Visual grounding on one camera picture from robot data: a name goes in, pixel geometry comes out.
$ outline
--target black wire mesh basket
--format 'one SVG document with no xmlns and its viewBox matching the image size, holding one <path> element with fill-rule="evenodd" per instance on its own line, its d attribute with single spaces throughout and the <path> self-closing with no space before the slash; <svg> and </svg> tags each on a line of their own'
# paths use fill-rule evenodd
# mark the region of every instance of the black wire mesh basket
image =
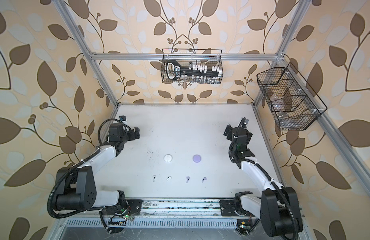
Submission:
<svg viewBox="0 0 370 240">
<path fill-rule="evenodd" d="M 162 50 L 162 82 L 221 84 L 224 75 L 221 54 L 222 50 L 216 49 L 165 48 Z"/>
<path fill-rule="evenodd" d="M 309 85 L 301 86 L 294 78 L 295 67 L 271 68 L 257 74 L 258 86 L 266 100 L 279 130 L 306 130 L 322 113 L 326 104 Z M 317 97 L 322 106 L 309 98 Z"/>
</svg>

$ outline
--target wire basket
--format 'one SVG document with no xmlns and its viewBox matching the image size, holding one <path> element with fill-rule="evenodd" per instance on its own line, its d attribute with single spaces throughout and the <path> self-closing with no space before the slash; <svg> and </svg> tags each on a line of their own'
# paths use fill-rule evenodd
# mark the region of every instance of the wire basket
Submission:
<svg viewBox="0 0 370 240">
<path fill-rule="evenodd" d="M 224 75 L 221 54 L 222 50 L 216 49 L 165 48 L 162 50 L 162 82 L 221 84 Z"/>
<path fill-rule="evenodd" d="M 322 113 L 326 104 L 305 79 L 308 87 L 295 80 L 294 67 L 271 68 L 257 74 L 258 86 L 270 108 L 279 130 L 306 130 Z M 305 91 L 312 91 L 324 107 L 316 106 Z"/>
</svg>

